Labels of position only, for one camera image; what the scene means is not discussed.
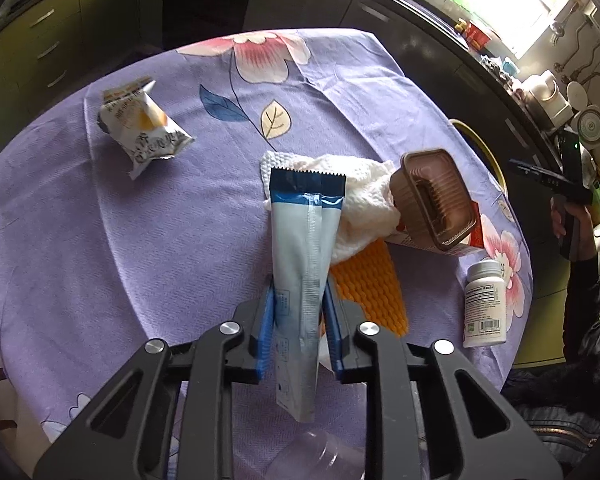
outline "purple tablecloth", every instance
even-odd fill
[[[301,30],[192,52],[203,55],[166,52],[100,79],[0,154],[0,352],[45,431],[61,431],[147,338],[196,339],[257,294],[271,269],[258,173],[270,145],[396,165],[403,152],[442,147],[453,155],[485,215],[487,249],[508,264],[515,313],[507,343],[466,352],[500,387],[532,290],[520,226],[487,169],[376,38]],[[157,81],[152,98],[198,140],[132,182],[128,156],[96,121],[104,89],[145,75]],[[273,100],[290,123],[280,136],[276,128],[286,126],[263,113]],[[390,251],[410,318],[407,340],[448,338],[461,347],[466,268],[486,253]],[[341,386],[321,369],[316,423],[299,425],[276,406],[272,376],[235,388],[238,478],[259,478],[294,434],[314,426],[363,445],[363,386]]]

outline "brown plastic container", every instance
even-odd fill
[[[447,252],[475,227],[471,197],[446,150],[405,153],[389,187],[416,247]]]

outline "pink flower pattern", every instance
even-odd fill
[[[490,258],[500,262],[504,268],[504,282],[507,284],[507,331],[511,328],[513,315],[522,317],[525,311],[525,290],[518,276],[522,266],[518,242],[509,231],[498,234],[486,215],[480,215],[484,249]]]
[[[306,65],[311,53],[294,30],[243,32],[200,41],[177,51],[193,56],[219,56],[234,50],[240,76],[249,83],[282,83],[289,76],[286,61]]]

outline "blue gripper pad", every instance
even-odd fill
[[[327,280],[327,285],[324,288],[324,295],[322,296],[322,312],[324,314],[324,324],[327,331],[331,368],[333,369],[336,379],[340,380],[342,371],[344,370],[344,365],[342,363],[342,336],[340,335],[340,327],[338,325],[338,316],[333,301],[333,291],[330,287],[330,280]]]
[[[271,355],[271,338],[273,337],[273,307],[275,304],[275,294],[273,290],[273,280],[269,281],[269,288],[264,295],[264,308],[262,310],[262,322],[258,332],[257,351],[256,351],[256,374],[258,380],[264,377],[264,372],[269,365]]]

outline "cabinet drawer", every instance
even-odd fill
[[[80,15],[69,16],[58,27],[35,38],[13,57],[14,78],[22,86],[32,78],[52,74],[55,67],[77,62],[80,56]]]
[[[0,106],[0,152],[29,123],[29,111],[17,105],[14,94]]]
[[[7,25],[1,36],[8,50],[17,51],[79,11],[78,0],[42,0]]]
[[[31,120],[53,104],[66,88],[82,75],[82,63],[72,60],[57,64],[52,70],[31,79],[20,88],[22,105],[30,112]]]

